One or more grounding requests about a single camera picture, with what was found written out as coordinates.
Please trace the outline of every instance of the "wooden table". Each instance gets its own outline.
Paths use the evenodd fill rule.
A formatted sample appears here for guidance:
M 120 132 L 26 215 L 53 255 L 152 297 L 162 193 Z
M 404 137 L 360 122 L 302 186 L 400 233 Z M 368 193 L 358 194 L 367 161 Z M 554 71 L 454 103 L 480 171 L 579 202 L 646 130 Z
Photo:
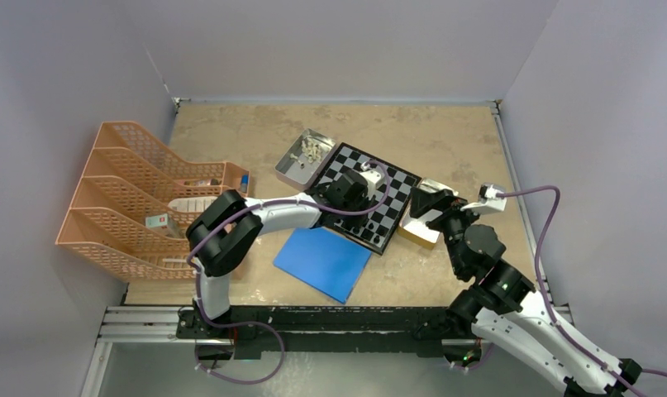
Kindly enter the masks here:
M 251 172 L 257 198 L 297 191 L 276 179 L 274 166 L 304 128 L 359 147 L 475 199 L 483 182 L 512 189 L 489 107 L 374 105 L 184 104 L 170 147 L 190 161 L 229 160 Z M 507 246 L 504 258 L 534 278 L 525 228 L 515 200 L 485 216 Z M 277 269 L 273 259 L 291 231 L 258 237 L 231 281 L 233 304 L 340 305 Z M 432 251 L 394 235 L 373 254 L 347 305 L 446 306 L 468 285 L 455 279 L 445 245 Z M 136 281 L 126 304 L 190 304 L 193 282 Z

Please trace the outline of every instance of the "gray floor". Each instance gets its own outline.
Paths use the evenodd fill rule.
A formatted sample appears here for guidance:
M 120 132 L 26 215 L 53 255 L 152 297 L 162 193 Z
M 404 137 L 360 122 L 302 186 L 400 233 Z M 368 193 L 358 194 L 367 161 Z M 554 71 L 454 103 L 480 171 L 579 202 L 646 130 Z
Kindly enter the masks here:
M 227 375 L 254 379 L 274 367 L 276 353 L 259 361 L 228 362 Z M 273 379 L 233 385 L 194 370 L 193 345 L 116 345 L 100 395 L 177 396 L 558 396 L 533 370 L 498 350 L 475 372 L 450 372 L 446 361 L 413 354 L 289 353 Z

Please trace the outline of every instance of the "white wall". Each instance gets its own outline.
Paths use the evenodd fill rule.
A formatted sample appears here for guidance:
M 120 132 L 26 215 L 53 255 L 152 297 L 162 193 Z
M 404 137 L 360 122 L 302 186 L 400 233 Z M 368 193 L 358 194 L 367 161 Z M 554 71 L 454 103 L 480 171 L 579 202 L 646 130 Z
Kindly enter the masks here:
M 174 96 L 503 98 L 556 0 L 122 0 Z
M 559 2 L 502 112 L 522 186 L 562 188 L 555 297 L 597 344 L 667 368 L 667 2 Z M 527 201 L 536 234 L 551 199 Z
M 123 284 L 54 246 L 103 120 L 163 138 L 171 102 L 100 1 L 0 2 L 0 396 L 78 395 Z

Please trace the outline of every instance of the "metal frame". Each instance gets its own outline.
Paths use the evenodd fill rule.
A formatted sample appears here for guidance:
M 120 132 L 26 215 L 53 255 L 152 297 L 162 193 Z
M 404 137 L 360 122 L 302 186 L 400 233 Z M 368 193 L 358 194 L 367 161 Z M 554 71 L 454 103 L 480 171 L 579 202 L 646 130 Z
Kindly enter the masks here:
M 185 101 L 191 101 L 191 98 L 174 98 L 176 112 L 179 110 L 179 104 Z M 515 189 L 520 189 L 515 167 L 511 157 L 511 151 L 508 148 L 498 104 L 491 103 L 453 103 L 454 105 L 467 106 L 489 106 L 493 119 L 496 123 L 497 133 L 501 140 L 503 153 L 506 157 L 508 171 Z M 526 231 L 531 254 L 535 255 L 536 240 L 532 231 L 530 218 L 526 210 L 523 197 L 517 198 L 518 208 Z M 547 285 L 547 278 L 542 263 L 539 264 L 542 278 Z M 94 349 L 87 377 L 83 385 L 81 397 L 97 397 L 102 386 L 104 374 L 107 369 L 107 362 L 112 353 L 112 347 L 115 343 L 196 343 L 197 340 L 178 339 L 174 333 L 178 326 L 178 311 L 181 306 L 112 306 L 107 307 L 104 314 L 102 326 L 100 327 L 97 344 Z M 559 314 L 567 321 L 574 323 L 569 306 L 555 308 Z M 228 339 L 200 339 L 200 344 L 210 345 L 230 345 Z M 474 339 L 444 339 L 441 341 L 443 346 L 473 345 Z

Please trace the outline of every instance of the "blue sheet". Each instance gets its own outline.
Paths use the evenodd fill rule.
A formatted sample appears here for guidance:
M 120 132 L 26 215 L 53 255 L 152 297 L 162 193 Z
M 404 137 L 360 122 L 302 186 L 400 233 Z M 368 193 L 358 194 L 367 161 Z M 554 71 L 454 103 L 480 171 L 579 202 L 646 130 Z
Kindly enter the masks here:
M 326 229 L 296 229 L 275 267 L 344 304 L 372 251 Z

